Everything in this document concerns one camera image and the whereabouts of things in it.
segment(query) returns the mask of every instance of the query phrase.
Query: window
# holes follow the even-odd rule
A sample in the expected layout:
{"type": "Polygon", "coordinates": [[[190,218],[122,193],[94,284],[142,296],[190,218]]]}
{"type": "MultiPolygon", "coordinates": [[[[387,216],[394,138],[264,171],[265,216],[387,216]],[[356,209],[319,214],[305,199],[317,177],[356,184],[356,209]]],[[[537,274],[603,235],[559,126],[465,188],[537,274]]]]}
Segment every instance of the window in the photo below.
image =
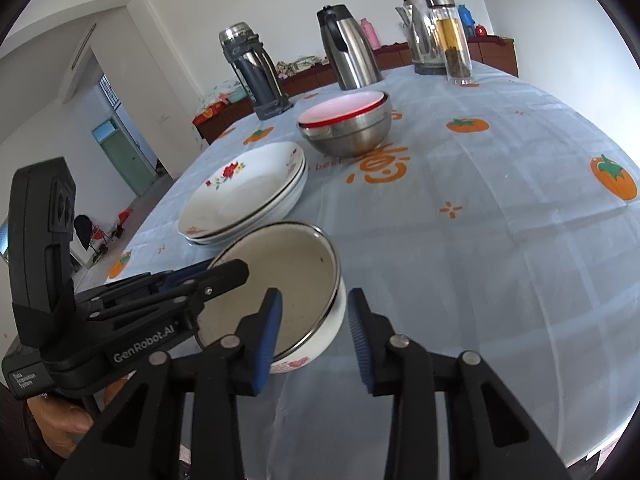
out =
{"type": "Polygon", "coordinates": [[[111,88],[111,83],[109,83],[107,76],[104,74],[102,74],[102,77],[100,78],[100,88],[102,88],[102,91],[107,96],[107,99],[111,103],[111,106],[113,106],[113,109],[117,110],[120,106],[120,99],[118,99],[116,92],[111,88]]]}
{"type": "Polygon", "coordinates": [[[92,134],[94,134],[95,140],[97,140],[98,142],[102,142],[117,129],[118,125],[115,123],[115,121],[113,119],[109,119],[108,121],[104,121],[100,126],[92,131],[92,134]]]}
{"type": "Polygon", "coordinates": [[[0,225],[0,255],[9,263],[9,219],[0,225]]]}

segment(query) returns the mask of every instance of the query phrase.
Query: light blue tablecloth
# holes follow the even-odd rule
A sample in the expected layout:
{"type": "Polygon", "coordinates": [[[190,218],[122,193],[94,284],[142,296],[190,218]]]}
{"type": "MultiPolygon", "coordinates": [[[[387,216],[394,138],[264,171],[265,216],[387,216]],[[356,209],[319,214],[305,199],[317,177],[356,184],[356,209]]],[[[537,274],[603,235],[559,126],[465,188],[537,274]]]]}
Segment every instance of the light blue tablecloth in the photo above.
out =
{"type": "MultiPolygon", "coordinates": [[[[627,192],[640,171],[565,104],[475,68],[474,88],[411,67],[385,72],[370,88],[389,92],[398,113],[366,160],[323,156],[296,131],[303,110],[341,94],[336,85],[268,121],[238,121],[149,215],[118,278],[214,256],[177,233],[182,206],[239,153],[294,140],[310,175],[289,217],[328,233],[347,288],[362,287],[430,351],[479,350],[565,462],[584,456],[640,397],[640,202],[607,189],[591,160],[605,155],[596,172],[627,192]],[[484,127],[469,118],[488,129],[447,127],[484,127]]],[[[247,478],[382,478],[391,403],[366,394],[347,325],[321,358],[240,400],[247,478]]]]}

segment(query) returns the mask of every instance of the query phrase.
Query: pink thermos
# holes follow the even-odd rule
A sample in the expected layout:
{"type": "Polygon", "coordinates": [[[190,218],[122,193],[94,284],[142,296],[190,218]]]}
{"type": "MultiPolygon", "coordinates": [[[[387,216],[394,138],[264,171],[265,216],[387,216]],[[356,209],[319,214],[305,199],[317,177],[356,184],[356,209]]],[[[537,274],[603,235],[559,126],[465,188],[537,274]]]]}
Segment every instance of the pink thermos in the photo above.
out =
{"type": "Polygon", "coordinates": [[[371,25],[371,23],[368,22],[366,18],[363,18],[361,20],[361,22],[360,22],[360,27],[362,28],[362,31],[364,32],[364,35],[369,40],[369,44],[371,45],[371,49],[372,50],[379,49],[380,48],[380,41],[378,40],[378,37],[376,36],[376,31],[373,30],[373,25],[371,25]]]}

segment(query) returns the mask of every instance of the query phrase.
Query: human hand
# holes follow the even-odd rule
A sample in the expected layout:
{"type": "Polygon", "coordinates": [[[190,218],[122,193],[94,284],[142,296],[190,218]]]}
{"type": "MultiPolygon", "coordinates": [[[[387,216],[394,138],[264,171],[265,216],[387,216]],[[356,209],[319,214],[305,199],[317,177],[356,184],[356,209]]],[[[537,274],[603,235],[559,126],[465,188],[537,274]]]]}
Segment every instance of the human hand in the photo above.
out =
{"type": "MultiPolygon", "coordinates": [[[[122,378],[105,388],[105,406],[113,400],[126,382],[127,378],[122,378]]],[[[27,399],[27,404],[42,432],[45,444],[62,458],[69,458],[76,449],[71,435],[85,434],[94,424],[85,410],[64,399],[37,396],[27,399]]]]}

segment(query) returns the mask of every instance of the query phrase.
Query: glass tea bottle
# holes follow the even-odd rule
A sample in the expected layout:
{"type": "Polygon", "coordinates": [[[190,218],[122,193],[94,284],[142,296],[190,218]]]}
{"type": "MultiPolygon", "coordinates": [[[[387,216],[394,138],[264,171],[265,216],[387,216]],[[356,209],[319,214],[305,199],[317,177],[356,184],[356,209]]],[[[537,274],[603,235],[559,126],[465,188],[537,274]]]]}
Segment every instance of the glass tea bottle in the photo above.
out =
{"type": "Polygon", "coordinates": [[[433,13],[439,45],[449,81],[465,85],[474,81],[471,55],[454,0],[427,0],[433,13]]]}

